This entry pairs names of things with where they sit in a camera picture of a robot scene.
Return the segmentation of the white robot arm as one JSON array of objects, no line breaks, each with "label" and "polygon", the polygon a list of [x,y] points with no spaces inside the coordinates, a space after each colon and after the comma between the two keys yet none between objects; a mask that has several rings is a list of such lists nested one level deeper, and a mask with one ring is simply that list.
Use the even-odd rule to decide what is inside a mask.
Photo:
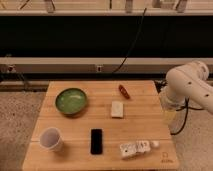
[{"label": "white robot arm", "polygon": [[213,114],[213,86],[206,82],[208,77],[209,69],[202,61],[189,62],[167,72],[167,85],[159,93],[166,124],[173,121],[186,98]]}]

